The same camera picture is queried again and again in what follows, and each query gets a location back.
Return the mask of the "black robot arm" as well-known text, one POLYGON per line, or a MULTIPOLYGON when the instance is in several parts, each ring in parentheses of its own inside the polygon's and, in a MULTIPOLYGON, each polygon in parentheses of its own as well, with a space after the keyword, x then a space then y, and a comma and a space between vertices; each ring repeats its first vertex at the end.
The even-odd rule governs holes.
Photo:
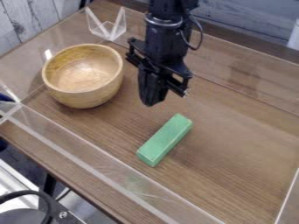
POLYGON ((169 91, 189 94, 193 71, 185 64, 189 50, 203 42, 202 24, 193 15, 199 0, 150 0, 145 40, 131 38, 127 61, 138 67, 139 97, 147 107, 163 102, 169 91))

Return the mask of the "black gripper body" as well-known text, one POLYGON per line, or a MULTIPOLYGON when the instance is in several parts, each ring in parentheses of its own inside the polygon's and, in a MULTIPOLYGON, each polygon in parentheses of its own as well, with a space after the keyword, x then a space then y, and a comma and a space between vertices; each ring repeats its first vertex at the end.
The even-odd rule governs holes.
POLYGON ((187 95, 193 72, 183 62, 189 46, 183 40, 183 17, 163 19, 153 14, 145 16, 145 40, 131 38, 126 54, 127 61, 138 67, 145 67, 169 81, 169 88, 181 97, 187 95))

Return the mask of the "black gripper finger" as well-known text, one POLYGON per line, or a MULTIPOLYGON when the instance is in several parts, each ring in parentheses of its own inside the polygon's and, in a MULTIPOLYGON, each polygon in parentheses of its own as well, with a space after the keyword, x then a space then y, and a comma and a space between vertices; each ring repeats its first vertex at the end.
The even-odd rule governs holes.
POLYGON ((157 104, 158 81, 158 75, 141 66, 138 73, 139 96, 143 104, 149 107, 157 104))
POLYGON ((166 99, 170 90, 167 81, 169 80, 161 74, 157 75, 154 103, 161 103, 166 99))

